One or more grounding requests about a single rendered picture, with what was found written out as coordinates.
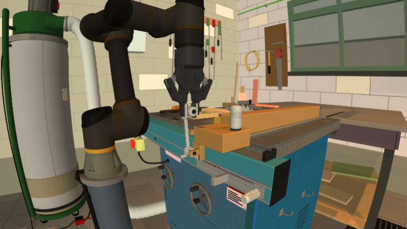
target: table saw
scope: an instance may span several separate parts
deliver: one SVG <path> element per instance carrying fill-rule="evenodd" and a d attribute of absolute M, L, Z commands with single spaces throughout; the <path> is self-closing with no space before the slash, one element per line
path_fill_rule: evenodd
<path fill-rule="evenodd" d="M 306 109 L 312 109 L 313 116 Z M 309 229 L 328 134 L 339 128 L 340 120 L 321 117 L 319 106 L 254 110 L 243 112 L 242 132 L 231 133 L 227 140 L 225 134 L 211 137 L 231 131 L 228 114 L 220 115 L 221 122 L 213 117 L 188 119 L 193 150 L 182 158 L 186 141 L 179 114 L 150 113 L 145 137 L 160 146 L 162 161 L 168 159 L 159 169 L 170 227 Z M 252 130 L 247 134 L 244 129 Z M 255 200 L 242 202 L 253 190 L 258 191 Z"/>

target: tiled floor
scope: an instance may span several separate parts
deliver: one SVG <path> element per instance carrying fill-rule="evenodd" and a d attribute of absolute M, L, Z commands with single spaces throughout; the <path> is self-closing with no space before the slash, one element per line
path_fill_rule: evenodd
<path fill-rule="evenodd" d="M 131 172 L 124 180 L 127 202 L 129 205 L 138 206 L 164 200 L 164 190 L 160 172 L 157 168 Z M 85 204 L 80 210 L 80 215 L 86 217 L 89 213 Z M 34 229 L 63 228 L 71 224 L 73 216 L 59 220 L 48 221 L 46 224 L 38 220 L 33 221 Z M 133 229 L 170 229 L 167 223 L 167 214 L 131 220 Z M 345 229 L 346 225 L 323 215 L 315 213 L 311 229 Z M 21 193 L 0 196 L 0 229 L 30 229 L 31 222 L 27 207 Z M 72 224 L 68 229 L 94 229 L 92 220 L 86 220 L 84 225 Z"/>

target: yellow rope coil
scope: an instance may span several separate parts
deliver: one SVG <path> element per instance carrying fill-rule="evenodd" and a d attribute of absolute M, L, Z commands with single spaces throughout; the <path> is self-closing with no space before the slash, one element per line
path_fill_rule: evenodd
<path fill-rule="evenodd" d="M 254 54 L 256 55 L 256 58 L 257 58 L 257 65 L 256 65 L 256 67 L 253 68 L 253 69 L 250 69 L 249 64 L 247 64 L 247 56 L 248 56 L 250 53 L 254 53 Z M 245 65 L 246 65 L 247 71 L 253 71 L 253 70 L 255 70 L 255 69 L 258 67 L 258 65 L 260 64 L 260 56 L 258 55 L 258 53 L 257 53 L 256 51 L 251 51 L 250 53 L 248 53 L 248 54 L 246 55 L 246 57 L 245 57 Z"/>

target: wall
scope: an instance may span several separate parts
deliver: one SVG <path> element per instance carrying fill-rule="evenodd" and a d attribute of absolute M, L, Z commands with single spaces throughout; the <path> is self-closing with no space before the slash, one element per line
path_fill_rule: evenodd
<path fill-rule="evenodd" d="M 239 0 L 238 13 L 270 2 L 273 1 Z M 261 103 L 296 101 L 402 111 L 407 120 L 407 77 L 288 76 L 288 87 L 283 87 L 283 90 L 278 91 L 277 87 L 267 87 L 265 85 L 264 28 L 286 23 L 287 51 L 290 51 L 287 0 L 246 12 L 238 17 L 239 77 L 241 85 L 245 87 L 250 98 L 253 80 L 259 79 L 258 101 Z M 249 72 L 244 64 L 245 56 L 253 50 L 259 53 L 260 65 Z M 288 71 L 290 71 L 290 55 L 287 56 Z M 253 69 L 256 66 L 254 54 L 250 54 L 247 61 L 250 68 Z M 403 195 L 407 195 L 407 177 L 404 175 L 407 173 L 406 137 L 406 133 L 402 133 L 387 186 L 387 190 Z M 375 167 L 379 172 L 383 152 L 383 149 L 377 147 L 329 139 L 326 159 L 359 163 L 359 165 Z"/>
<path fill-rule="evenodd" d="M 104 9 L 107 0 L 59 0 L 60 10 L 58 16 L 74 16 L 82 19 L 86 14 L 96 13 Z M 141 0 L 141 3 L 149 4 L 162 9 L 175 5 L 175 0 Z M 0 0 L 1 8 L 10 10 L 10 18 L 17 12 L 25 11 L 28 7 L 27 0 Z M 230 101 L 233 96 L 236 74 L 236 62 L 238 55 L 238 32 L 237 32 L 237 4 L 235 0 L 210 0 L 204 1 L 204 15 L 222 21 L 223 61 L 220 58 L 220 47 L 216 47 L 215 80 L 209 95 L 201 106 L 218 106 L 222 102 Z M 211 44 L 213 44 L 213 32 L 211 32 Z M 166 74 L 171 76 L 172 47 L 168 45 L 169 36 L 153 38 L 147 34 L 146 52 L 143 54 L 129 54 L 133 85 L 136 97 L 141 105 L 148 111 L 158 112 L 171 109 L 178 103 L 171 100 L 168 91 L 163 85 L 140 84 L 139 75 L 147 74 L 151 79 Z M 82 59 L 79 43 L 71 32 L 64 32 L 64 39 L 69 43 L 69 93 L 71 98 L 72 126 L 75 141 L 76 155 L 80 168 L 84 161 L 84 143 L 81 128 L 81 115 L 87 110 L 85 82 L 82 68 Z M 99 87 L 102 106 L 114 104 L 113 86 L 110 75 L 110 65 L 107 50 L 102 43 L 94 43 L 96 61 L 99 76 Z M 205 60 L 204 73 L 207 77 L 207 59 Z M 211 78 L 213 78 L 213 65 L 211 65 Z M 129 171 L 138 171 L 155 165 L 146 165 L 138 158 L 137 153 L 130 149 L 130 139 L 116 141 L 118 154 L 125 162 Z M 150 162 L 159 160 L 159 151 L 155 144 L 147 140 L 146 151 L 142 152 L 144 159 Z M 1 186 L 0 195 L 20 192 L 17 182 L 17 174 L 11 154 L 5 118 L 3 111 L 0 112 L 0 183 L 6 183 L 7 187 Z"/>

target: wooden stick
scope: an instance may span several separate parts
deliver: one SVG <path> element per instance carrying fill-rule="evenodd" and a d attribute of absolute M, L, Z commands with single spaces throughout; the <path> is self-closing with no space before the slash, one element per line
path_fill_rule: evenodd
<path fill-rule="evenodd" d="M 233 94 L 233 97 L 235 97 L 235 101 L 236 101 L 236 86 L 237 86 L 237 72 L 239 70 L 239 62 L 236 63 L 236 79 L 235 79 L 235 92 Z"/>

